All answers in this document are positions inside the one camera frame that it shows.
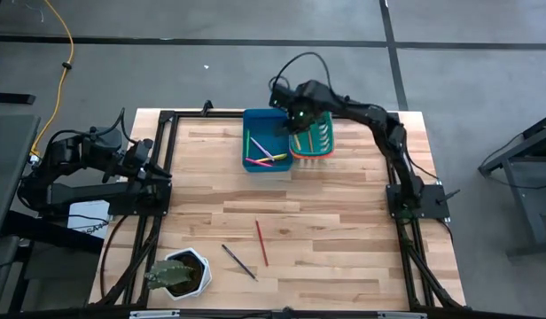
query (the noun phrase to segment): wooden table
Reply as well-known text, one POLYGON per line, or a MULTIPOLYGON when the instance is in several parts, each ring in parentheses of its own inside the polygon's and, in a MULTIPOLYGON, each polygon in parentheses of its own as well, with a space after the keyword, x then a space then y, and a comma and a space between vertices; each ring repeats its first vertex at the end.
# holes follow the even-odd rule
MULTIPOLYGON (((154 139, 159 112, 139 109, 132 138, 154 139)), ((433 172, 422 113, 399 114, 412 159, 433 172)), ((152 291, 148 307, 407 310, 396 227, 386 211, 385 160, 367 127, 335 120, 334 132, 336 151, 329 159, 295 161, 284 173, 249 174, 241 165, 241 119, 181 119, 171 206, 163 219, 157 260, 193 247, 208 258, 214 279, 202 295, 187 300, 173 301, 162 290, 152 291), (224 243, 259 282, 221 248, 224 243)), ((105 266, 107 289, 129 264, 137 220, 129 217, 114 236, 105 266)), ((448 232, 430 220, 421 221, 421 231, 429 267, 464 304, 448 232)), ((414 275, 423 300, 420 276, 417 271, 414 275)), ((97 272, 90 302, 99 299, 98 283, 97 272)), ((136 296, 139 290, 136 284, 136 296)))

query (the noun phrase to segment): blue bin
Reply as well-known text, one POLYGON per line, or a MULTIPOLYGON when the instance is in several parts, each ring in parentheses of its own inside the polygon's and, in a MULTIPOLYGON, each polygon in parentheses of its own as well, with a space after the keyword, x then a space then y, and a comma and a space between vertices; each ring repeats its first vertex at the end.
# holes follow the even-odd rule
POLYGON ((287 114, 277 109, 248 109, 244 111, 244 139, 241 162, 244 168, 251 173, 258 172, 284 172, 291 168, 293 156, 289 150, 289 136, 276 136, 275 133, 287 120, 287 114), (249 158, 258 160, 265 158, 265 154, 252 142, 247 143, 247 131, 263 148, 271 155, 286 153, 285 159, 268 161, 273 167, 263 167, 246 160, 247 147, 249 146, 249 158))

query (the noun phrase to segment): cactus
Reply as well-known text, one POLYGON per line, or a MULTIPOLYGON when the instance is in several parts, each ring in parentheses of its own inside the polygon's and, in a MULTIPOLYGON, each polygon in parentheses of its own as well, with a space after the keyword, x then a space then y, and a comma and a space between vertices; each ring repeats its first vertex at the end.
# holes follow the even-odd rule
POLYGON ((151 270, 145 273, 147 287, 152 290, 189 282, 193 270, 194 268, 184 266, 181 261, 156 261, 151 270))

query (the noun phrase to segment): black pen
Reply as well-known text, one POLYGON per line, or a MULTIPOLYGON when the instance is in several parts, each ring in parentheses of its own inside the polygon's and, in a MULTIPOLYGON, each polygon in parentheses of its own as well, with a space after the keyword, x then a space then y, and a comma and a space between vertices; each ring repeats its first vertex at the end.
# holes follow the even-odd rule
POLYGON ((241 268, 243 268, 246 273, 251 276, 251 278, 255 279, 256 282, 259 282, 259 280, 257 280, 257 278, 255 277, 254 274, 252 274, 251 271, 249 271, 249 269, 238 259, 238 257, 236 257, 236 255, 234 253, 232 253, 230 251, 230 249, 228 249, 228 247, 226 247, 226 245, 222 244, 222 248, 226 251, 226 253, 228 253, 228 255, 231 256, 231 258, 234 259, 234 261, 236 261, 238 263, 239 266, 241 266, 241 268))

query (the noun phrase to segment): concrete floor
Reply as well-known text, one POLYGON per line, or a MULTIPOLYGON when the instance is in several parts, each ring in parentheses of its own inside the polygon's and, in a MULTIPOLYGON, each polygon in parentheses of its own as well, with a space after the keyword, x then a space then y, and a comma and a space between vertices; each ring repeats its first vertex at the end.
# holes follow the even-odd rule
MULTIPOLYGON (((1 33, 63 35, 48 10, 4 2, 1 33)), ((41 6, 38 1, 29 1, 41 6)), ((74 35, 190 39, 385 41, 378 0, 89 0, 52 1, 74 35)), ((395 39, 410 42, 546 43, 546 0, 388 0, 395 39)), ((63 106, 45 135, 111 124, 127 108, 266 107, 267 80, 289 58, 317 51, 335 90, 397 110, 387 49, 79 44, 63 106)), ((0 43, 0 91, 31 93, 32 106, 0 113, 47 119, 66 60, 65 44, 0 43)), ((446 188, 454 246, 469 306, 546 316, 546 256, 509 261, 505 250, 529 242, 511 192, 484 181, 476 167, 495 148, 546 116, 546 51, 398 50, 409 109, 422 111, 434 162, 446 188)), ((324 80, 320 64, 292 66, 292 83, 324 80)), ((92 183, 85 174, 71 183, 92 183)), ((52 249, 32 264, 25 309, 80 306, 96 256, 52 249), (54 258, 70 271, 50 269, 54 258)))

